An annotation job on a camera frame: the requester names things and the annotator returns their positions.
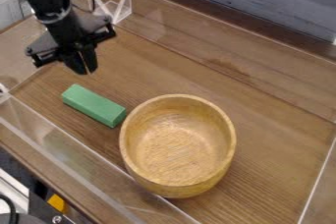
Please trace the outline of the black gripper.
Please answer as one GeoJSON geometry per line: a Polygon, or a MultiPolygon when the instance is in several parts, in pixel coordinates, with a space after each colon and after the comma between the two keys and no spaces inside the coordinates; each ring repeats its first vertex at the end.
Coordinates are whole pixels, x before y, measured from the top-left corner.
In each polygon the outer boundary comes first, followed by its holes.
{"type": "Polygon", "coordinates": [[[45,32],[25,49],[36,67],[59,61],[79,75],[85,75],[87,69],[93,73],[99,67],[97,44],[116,36],[112,17],[77,11],[36,17],[45,32]]]}

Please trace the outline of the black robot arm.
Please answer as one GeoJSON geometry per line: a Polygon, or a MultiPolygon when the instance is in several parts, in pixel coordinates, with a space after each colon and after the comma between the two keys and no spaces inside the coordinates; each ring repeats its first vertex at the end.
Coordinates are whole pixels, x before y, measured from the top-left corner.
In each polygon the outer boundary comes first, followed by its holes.
{"type": "Polygon", "coordinates": [[[116,36],[109,15],[95,13],[95,0],[27,0],[45,32],[27,47],[36,67],[60,61],[79,75],[99,68],[96,47],[116,36]]]}

